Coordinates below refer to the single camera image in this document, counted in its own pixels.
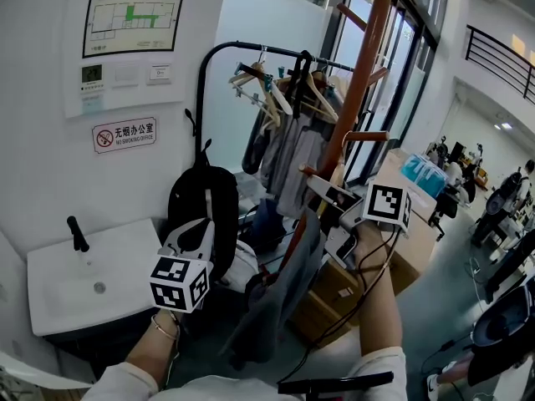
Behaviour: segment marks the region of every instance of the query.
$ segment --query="cardboard box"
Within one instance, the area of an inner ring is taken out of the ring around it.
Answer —
[[[436,200],[401,174],[400,169],[405,163],[406,157],[408,155],[403,150],[394,149],[389,151],[379,173],[375,177],[375,181],[396,187],[406,187],[412,199],[413,211],[422,219],[428,221],[436,208]]]
[[[364,290],[356,277],[330,258],[319,271],[312,292],[336,313],[344,316],[355,307]],[[359,320],[354,316],[349,323],[356,326]]]
[[[383,232],[383,239],[387,241],[390,232]],[[390,251],[394,238],[387,245]],[[425,272],[431,261],[431,254],[436,244],[435,230],[423,221],[415,212],[410,213],[409,232],[401,233],[395,246],[390,265],[392,285],[397,296]]]
[[[339,315],[319,296],[310,291],[299,303],[295,312],[290,317],[290,322],[293,324],[293,329],[300,334],[307,343],[312,343],[318,340],[325,333],[325,330],[337,322],[341,317],[342,315]],[[352,326],[345,323],[337,332],[318,343],[318,348],[323,348],[335,340],[338,340],[351,329]]]

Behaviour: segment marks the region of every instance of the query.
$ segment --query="black backpack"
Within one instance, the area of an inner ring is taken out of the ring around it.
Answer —
[[[517,172],[513,172],[503,182],[502,185],[492,193],[487,201],[487,213],[493,216],[498,213],[505,205],[508,199],[514,199],[520,190],[520,186],[528,177],[522,177],[520,168]]]
[[[206,149],[171,189],[164,238],[190,221],[209,216],[207,190],[211,196],[211,219],[215,225],[211,257],[214,268],[210,279],[218,281],[227,273],[236,252],[238,193],[236,177],[223,168],[211,166],[206,156]]]

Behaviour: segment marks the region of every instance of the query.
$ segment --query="clothing rack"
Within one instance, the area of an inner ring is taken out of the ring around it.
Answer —
[[[275,53],[277,55],[284,55],[292,58],[303,58],[309,59],[312,62],[321,63],[329,67],[335,67],[336,69],[342,69],[346,71],[353,72],[354,69],[348,67],[347,65],[342,65],[341,63],[335,63],[334,61],[329,61],[325,58],[319,58],[314,56],[307,56],[300,52],[294,52],[292,50],[274,48],[273,46],[264,46],[262,44],[256,43],[247,43],[247,42],[226,42],[218,44],[214,49],[206,54],[206,57],[202,60],[201,67],[199,68],[199,79],[197,80],[197,96],[196,96],[196,136],[195,136],[195,156],[197,157],[202,152],[202,115],[204,111],[204,91],[206,87],[206,71],[208,69],[208,64],[210,63],[212,57],[219,51],[226,48],[239,48],[239,49],[249,49],[257,50],[267,53]]]
[[[374,0],[372,8],[369,14],[368,22],[363,21],[355,13],[351,12],[349,8],[343,4],[337,6],[338,10],[352,21],[358,28],[364,31],[364,38],[360,47],[359,56],[355,68],[329,61],[325,58],[317,58],[311,56],[305,52],[298,53],[283,48],[274,48],[271,46],[264,46],[257,43],[245,43],[245,42],[227,42],[221,43],[213,48],[206,57],[202,60],[201,67],[199,69],[199,78],[197,81],[197,94],[196,94],[196,124],[194,130],[196,130],[195,137],[195,152],[196,158],[202,152],[202,117],[204,111],[204,94],[206,86],[206,71],[211,58],[219,51],[225,48],[241,48],[257,50],[267,53],[275,53],[278,55],[285,55],[293,58],[302,58],[311,62],[318,62],[330,67],[335,67],[343,70],[347,70],[353,73],[351,81],[349,82],[348,91],[342,107],[342,112],[339,115],[339,120],[334,126],[333,135],[329,141],[325,152],[325,160],[323,166],[319,170],[303,167],[307,175],[317,175],[324,180],[329,181],[331,176],[339,163],[339,158],[344,151],[345,141],[348,137],[353,137],[356,140],[362,133],[354,133],[353,128],[358,121],[359,110],[362,106],[366,89],[370,83],[378,81],[385,75],[385,71],[381,68],[376,73],[372,73],[376,61],[377,53],[380,50],[381,41],[383,38],[383,32],[389,16],[391,0]],[[388,133],[381,133],[382,136],[375,139],[368,138],[362,140],[388,140]],[[299,221],[293,238],[290,241],[286,256],[284,257],[281,268],[286,264],[289,257],[292,255],[295,246],[298,244],[301,236],[304,233],[306,227],[306,219],[303,217]]]

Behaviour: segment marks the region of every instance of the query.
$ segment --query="evacuation map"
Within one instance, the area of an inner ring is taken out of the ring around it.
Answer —
[[[182,0],[90,0],[84,58],[172,51]]]

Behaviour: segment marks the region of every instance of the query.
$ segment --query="floor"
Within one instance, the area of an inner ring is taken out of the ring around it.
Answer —
[[[428,271],[398,296],[404,329],[403,348],[407,357],[407,390],[411,401],[425,399],[422,363],[442,344],[466,336],[482,309],[487,307],[484,302],[481,306],[478,304],[475,285],[479,295],[482,295],[482,288],[470,276],[470,256],[474,256],[481,266],[478,279],[484,281],[493,272],[488,257],[495,247],[491,242],[482,249],[471,246],[469,240],[474,219],[466,210],[459,208],[454,220],[444,217],[441,225],[446,236],[436,244]],[[502,290],[507,290],[513,282],[508,281]],[[257,377],[275,384],[298,363],[305,347],[291,331],[285,329],[279,337],[279,347],[272,361],[248,364],[241,371],[235,370],[228,362],[228,355],[219,355],[239,320],[239,314],[228,312],[234,309],[232,304],[236,305],[236,309],[242,307],[241,295],[223,290],[215,296],[212,304],[206,305],[207,316],[217,325],[214,327],[203,321],[192,325],[191,334],[197,334],[196,339],[185,338],[183,341],[181,357],[171,375],[170,387],[180,387],[193,378],[207,374],[232,378]],[[425,364],[425,368],[443,367],[459,358],[463,354],[462,348],[469,344],[467,340],[446,353],[434,356]],[[358,333],[350,332],[312,354],[296,378],[342,377],[358,359]],[[476,393],[492,393],[496,382],[494,378],[475,388],[467,388],[465,383],[458,386],[464,399],[472,399]],[[443,389],[440,400],[460,399],[453,387]]]

